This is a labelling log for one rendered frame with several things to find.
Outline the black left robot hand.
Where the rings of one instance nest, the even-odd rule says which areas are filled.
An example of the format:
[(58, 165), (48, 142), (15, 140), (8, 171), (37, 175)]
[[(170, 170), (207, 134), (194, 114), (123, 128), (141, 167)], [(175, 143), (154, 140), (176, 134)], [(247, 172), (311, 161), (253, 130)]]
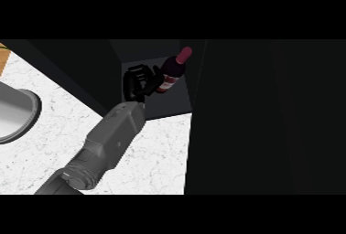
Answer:
[(164, 74), (157, 66), (141, 64), (130, 67), (123, 76), (125, 100), (144, 102), (163, 83)]

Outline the dark red wine bottle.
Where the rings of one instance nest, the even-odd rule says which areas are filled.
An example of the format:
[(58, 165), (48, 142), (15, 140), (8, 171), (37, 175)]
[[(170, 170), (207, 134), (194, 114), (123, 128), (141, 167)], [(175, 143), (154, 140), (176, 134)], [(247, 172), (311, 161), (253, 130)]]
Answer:
[(166, 62), (162, 66), (162, 73), (164, 75), (164, 82), (162, 86), (157, 88), (159, 93), (166, 93), (175, 83), (178, 82), (181, 76), (185, 73), (185, 62), (193, 56), (193, 49), (185, 47), (181, 50), (178, 56), (172, 56), (166, 59)]

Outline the dark open cabinet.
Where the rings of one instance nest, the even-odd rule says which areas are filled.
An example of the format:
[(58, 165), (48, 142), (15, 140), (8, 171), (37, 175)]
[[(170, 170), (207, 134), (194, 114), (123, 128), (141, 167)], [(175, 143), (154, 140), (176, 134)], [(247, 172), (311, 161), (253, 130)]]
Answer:
[(99, 115), (125, 101), (128, 68), (162, 66), (185, 47), (191, 48), (185, 75), (167, 93), (147, 98), (147, 118), (193, 111), (207, 48), (203, 39), (0, 39), (0, 43)]

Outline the large dark cabinet door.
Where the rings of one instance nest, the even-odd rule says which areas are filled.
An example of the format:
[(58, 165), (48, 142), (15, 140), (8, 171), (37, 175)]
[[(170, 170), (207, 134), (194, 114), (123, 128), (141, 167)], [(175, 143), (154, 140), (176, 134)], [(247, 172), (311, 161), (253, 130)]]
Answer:
[(346, 194), (346, 40), (210, 40), (185, 191)]

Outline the grey round metal pot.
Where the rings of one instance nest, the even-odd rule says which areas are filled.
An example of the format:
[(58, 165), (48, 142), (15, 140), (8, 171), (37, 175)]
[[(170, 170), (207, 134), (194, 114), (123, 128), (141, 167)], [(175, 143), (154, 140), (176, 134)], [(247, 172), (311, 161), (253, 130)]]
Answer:
[(42, 111), (40, 96), (0, 81), (0, 144), (18, 140), (33, 128)]

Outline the orange wooden cutting board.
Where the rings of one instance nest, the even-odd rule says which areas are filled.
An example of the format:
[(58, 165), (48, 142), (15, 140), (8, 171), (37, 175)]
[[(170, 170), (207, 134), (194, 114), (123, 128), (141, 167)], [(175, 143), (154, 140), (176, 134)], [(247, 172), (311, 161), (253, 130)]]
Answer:
[(5, 70), (5, 66), (8, 64), (9, 54), (11, 54), (11, 49), (8, 48), (6, 45), (0, 43), (0, 77)]

